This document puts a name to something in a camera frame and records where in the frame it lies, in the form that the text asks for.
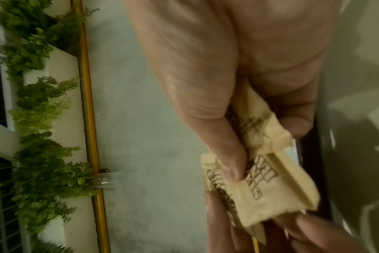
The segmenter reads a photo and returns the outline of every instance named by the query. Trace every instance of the hand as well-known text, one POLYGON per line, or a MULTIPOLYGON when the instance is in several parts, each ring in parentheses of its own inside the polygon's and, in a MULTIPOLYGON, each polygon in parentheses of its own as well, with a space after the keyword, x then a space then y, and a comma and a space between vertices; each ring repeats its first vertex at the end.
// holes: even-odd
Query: hand
POLYGON ((124 0, 181 119, 243 179, 245 148, 224 118, 248 80, 295 138, 312 127, 318 76, 341 0, 124 0))
MULTIPOLYGON (((231 226, 220 199, 206 193, 208 253, 253 253, 249 235, 231 226)), ((292 247, 297 253, 367 253, 343 228, 311 215, 297 214, 281 218, 279 225, 289 225, 294 238, 292 247)))

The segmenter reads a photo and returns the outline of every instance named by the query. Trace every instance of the gray wall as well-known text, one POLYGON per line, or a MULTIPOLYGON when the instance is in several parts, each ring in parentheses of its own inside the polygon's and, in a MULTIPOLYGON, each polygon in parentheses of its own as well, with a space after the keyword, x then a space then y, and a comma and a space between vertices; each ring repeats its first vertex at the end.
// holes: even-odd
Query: gray wall
POLYGON ((379 0, 352 0, 342 13, 320 95, 336 219, 379 253, 379 0))
POLYGON ((207 150, 164 97, 122 0, 84 2, 100 8, 87 22, 100 164, 127 175, 105 191, 112 253, 203 252, 207 150))

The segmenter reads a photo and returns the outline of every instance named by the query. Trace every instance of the gray floor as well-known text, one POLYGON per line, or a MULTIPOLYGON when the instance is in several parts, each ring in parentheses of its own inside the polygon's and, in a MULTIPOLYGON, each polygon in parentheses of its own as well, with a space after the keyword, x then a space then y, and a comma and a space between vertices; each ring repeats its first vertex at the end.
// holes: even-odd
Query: gray floor
POLYGON ((203 252, 207 150, 164 97, 122 1, 84 2, 100 8, 87 22, 100 164, 129 178, 105 191, 112 253, 203 252))

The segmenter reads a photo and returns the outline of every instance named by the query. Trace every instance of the beige packet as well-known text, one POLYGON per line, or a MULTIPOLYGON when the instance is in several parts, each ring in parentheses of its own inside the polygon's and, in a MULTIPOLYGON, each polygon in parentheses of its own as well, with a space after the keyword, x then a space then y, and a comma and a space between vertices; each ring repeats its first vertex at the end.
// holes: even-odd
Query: beige packet
POLYGON ((248 151, 247 176, 228 185, 220 162, 209 152, 201 157, 205 189, 218 193, 234 226, 265 244, 262 221, 316 210, 319 192, 303 168, 284 152, 292 146, 291 134, 248 83, 237 85, 226 118, 248 151))

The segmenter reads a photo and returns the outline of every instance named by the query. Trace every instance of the metal grid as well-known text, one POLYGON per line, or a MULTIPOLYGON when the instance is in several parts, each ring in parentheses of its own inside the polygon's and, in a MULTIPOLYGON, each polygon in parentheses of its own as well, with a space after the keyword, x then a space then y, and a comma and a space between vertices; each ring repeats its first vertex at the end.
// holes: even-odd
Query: metal grid
POLYGON ((12 162, 0 158, 0 253, 23 253, 22 236, 12 208, 12 162))

